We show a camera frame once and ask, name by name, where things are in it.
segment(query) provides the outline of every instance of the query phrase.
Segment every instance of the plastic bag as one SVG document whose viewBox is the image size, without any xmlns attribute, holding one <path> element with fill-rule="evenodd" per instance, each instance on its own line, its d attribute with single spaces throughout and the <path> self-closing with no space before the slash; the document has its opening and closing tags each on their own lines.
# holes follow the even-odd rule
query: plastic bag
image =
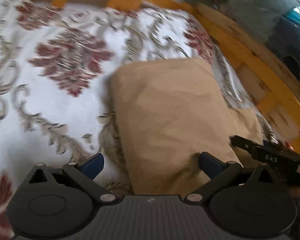
<svg viewBox="0 0 300 240">
<path fill-rule="evenodd" d="M 300 0 L 213 0 L 300 81 Z"/>
</svg>

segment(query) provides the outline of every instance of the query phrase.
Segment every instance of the blue clip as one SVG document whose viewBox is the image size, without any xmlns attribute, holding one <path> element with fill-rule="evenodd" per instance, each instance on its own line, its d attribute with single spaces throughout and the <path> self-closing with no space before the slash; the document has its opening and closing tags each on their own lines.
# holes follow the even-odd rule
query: blue clip
<svg viewBox="0 0 300 240">
<path fill-rule="evenodd" d="M 199 167 L 210 179 L 213 179 L 228 168 L 228 164 L 212 156 L 210 153 L 202 152 L 199 156 Z"/>
<path fill-rule="evenodd" d="M 105 160 L 101 153 L 93 155 L 85 164 L 78 167 L 78 170 L 93 180 L 102 170 Z"/>
</svg>

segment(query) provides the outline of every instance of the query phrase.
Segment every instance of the white logo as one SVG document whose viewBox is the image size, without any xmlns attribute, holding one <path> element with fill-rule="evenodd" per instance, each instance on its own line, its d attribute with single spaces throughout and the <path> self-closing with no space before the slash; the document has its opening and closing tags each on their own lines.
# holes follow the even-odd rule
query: white logo
<svg viewBox="0 0 300 240">
<path fill-rule="evenodd" d="M 272 156 L 266 154 L 266 160 L 276 163 L 278 161 L 278 158 L 272 158 Z"/>
<path fill-rule="evenodd" d="M 153 197 L 151 197 L 151 198 L 147 199 L 147 201 L 148 201 L 149 203 L 152 203 L 153 201 L 155 201 L 155 199 L 154 199 Z"/>
</svg>

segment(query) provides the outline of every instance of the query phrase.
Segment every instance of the gray ribbed surface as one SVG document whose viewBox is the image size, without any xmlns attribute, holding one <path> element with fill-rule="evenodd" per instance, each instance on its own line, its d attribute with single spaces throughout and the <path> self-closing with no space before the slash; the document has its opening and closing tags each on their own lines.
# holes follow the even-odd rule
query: gray ribbed surface
<svg viewBox="0 0 300 240">
<path fill-rule="evenodd" d="M 62 240 L 239 240 L 218 228 L 202 207 L 187 205 L 178 196 L 126 196 L 102 207 L 82 231 Z M 273 240 L 288 240 L 287 236 Z"/>
</svg>

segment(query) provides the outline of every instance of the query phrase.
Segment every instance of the black device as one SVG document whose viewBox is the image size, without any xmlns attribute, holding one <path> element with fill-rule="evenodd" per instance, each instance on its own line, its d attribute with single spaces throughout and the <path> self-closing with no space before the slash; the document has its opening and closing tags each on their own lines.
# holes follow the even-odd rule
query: black device
<svg viewBox="0 0 300 240">
<path fill-rule="evenodd" d="M 203 152 L 212 179 L 184 199 L 116 196 L 91 180 L 103 163 L 97 154 L 82 166 L 34 166 L 7 207 L 15 240 L 291 239 L 296 205 L 265 163 L 243 168 Z"/>
<path fill-rule="evenodd" d="M 266 142 L 259 145 L 240 136 L 230 138 L 233 146 L 246 150 L 255 160 L 268 163 L 287 185 L 300 185 L 300 155 L 296 152 Z"/>
</svg>

